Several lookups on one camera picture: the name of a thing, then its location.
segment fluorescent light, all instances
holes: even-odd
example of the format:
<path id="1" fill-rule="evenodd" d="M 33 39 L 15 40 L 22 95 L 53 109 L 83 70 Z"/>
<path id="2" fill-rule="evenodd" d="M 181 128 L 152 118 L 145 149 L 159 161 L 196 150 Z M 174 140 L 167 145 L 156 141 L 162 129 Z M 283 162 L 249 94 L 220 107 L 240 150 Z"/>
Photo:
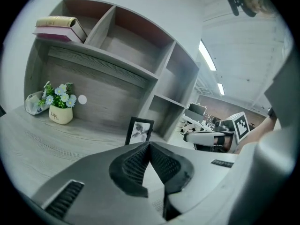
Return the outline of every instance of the fluorescent light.
<path id="1" fill-rule="evenodd" d="M 218 83 L 217 86 L 219 87 L 221 95 L 225 95 L 223 85 L 221 83 Z"/>
<path id="2" fill-rule="evenodd" d="M 200 44 L 199 44 L 199 51 L 201 52 L 202 56 L 204 57 L 205 61 L 208 64 L 208 66 L 210 67 L 211 71 L 216 71 L 215 64 L 212 61 L 210 54 L 208 53 L 208 51 L 202 41 L 200 41 Z"/>

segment white pot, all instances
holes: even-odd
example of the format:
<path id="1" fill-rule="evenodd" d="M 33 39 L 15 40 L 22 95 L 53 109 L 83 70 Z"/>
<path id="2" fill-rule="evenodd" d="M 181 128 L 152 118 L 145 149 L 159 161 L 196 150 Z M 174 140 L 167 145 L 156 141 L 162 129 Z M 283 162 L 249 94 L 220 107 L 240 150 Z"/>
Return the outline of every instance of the white pot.
<path id="1" fill-rule="evenodd" d="M 73 119 L 73 110 L 71 107 L 60 108 L 53 105 L 49 108 L 49 118 L 59 124 L 67 124 Z"/>

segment wall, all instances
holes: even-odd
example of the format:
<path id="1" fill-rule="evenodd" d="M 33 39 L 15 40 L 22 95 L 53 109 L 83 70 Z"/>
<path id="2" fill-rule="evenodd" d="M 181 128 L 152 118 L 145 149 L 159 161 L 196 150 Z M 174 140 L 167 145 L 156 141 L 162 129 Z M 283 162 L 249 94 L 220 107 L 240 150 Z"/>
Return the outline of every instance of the wall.
<path id="1" fill-rule="evenodd" d="M 61 0 L 31 0 L 15 20 L 4 42 L 0 67 L 0 105 L 10 111 L 23 104 L 23 83 L 36 20 L 47 16 Z M 103 0 L 129 8 L 152 20 L 196 59 L 201 40 L 200 0 Z"/>
<path id="2" fill-rule="evenodd" d="M 218 117 L 221 120 L 226 119 L 235 113 L 245 112 L 248 123 L 253 123 L 255 124 L 255 127 L 257 127 L 265 119 L 264 116 L 261 116 L 255 112 L 203 95 L 199 96 L 198 103 L 203 106 L 207 106 L 207 109 L 205 111 L 206 113 Z"/>

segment person's arm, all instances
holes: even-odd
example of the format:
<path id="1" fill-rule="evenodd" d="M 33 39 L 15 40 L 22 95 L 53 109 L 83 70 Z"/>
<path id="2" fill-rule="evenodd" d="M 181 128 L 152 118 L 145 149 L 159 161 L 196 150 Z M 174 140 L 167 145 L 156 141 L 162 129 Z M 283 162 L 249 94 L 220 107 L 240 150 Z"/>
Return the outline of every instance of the person's arm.
<path id="1" fill-rule="evenodd" d="M 276 120 L 277 117 L 274 113 L 268 116 L 260 125 L 250 131 L 247 137 L 245 137 L 239 143 L 235 153 L 239 154 L 244 145 L 246 145 L 247 143 L 258 142 L 266 133 L 273 131 Z"/>

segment blue flower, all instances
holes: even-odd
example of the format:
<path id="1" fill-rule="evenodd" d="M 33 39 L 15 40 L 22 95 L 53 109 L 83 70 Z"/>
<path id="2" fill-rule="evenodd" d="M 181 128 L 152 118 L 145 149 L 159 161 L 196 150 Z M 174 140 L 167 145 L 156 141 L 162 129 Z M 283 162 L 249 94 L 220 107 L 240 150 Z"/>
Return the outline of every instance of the blue flower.
<path id="1" fill-rule="evenodd" d="M 51 95 L 47 96 L 46 98 L 46 104 L 51 105 L 53 103 L 53 97 Z"/>
<path id="2" fill-rule="evenodd" d="M 64 93 L 64 91 L 63 91 L 63 89 L 61 87 L 56 88 L 54 90 L 54 92 L 55 92 L 56 95 L 62 95 Z"/>
<path id="3" fill-rule="evenodd" d="M 66 102 L 66 106 L 67 106 L 67 107 L 74 107 L 74 104 L 75 104 L 75 101 L 72 100 L 72 99 L 69 99 L 69 100 Z"/>
<path id="4" fill-rule="evenodd" d="M 67 86 L 66 86 L 65 84 L 61 84 L 61 85 L 60 85 L 60 88 L 61 88 L 64 92 L 67 91 Z"/>
<path id="5" fill-rule="evenodd" d="M 69 99 L 69 95 L 67 93 L 63 93 L 60 97 L 62 102 L 66 102 Z"/>
<path id="6" fill-rule="evenodd" d="M 76 96 L 75 96 L 74 94 L 72 94 L 72 95 L 70 96 L 70 99 L 73 100 L 74 102 L 76 102 L 76 100 L 77 100 L 77 98 L 76 98 Z"/>

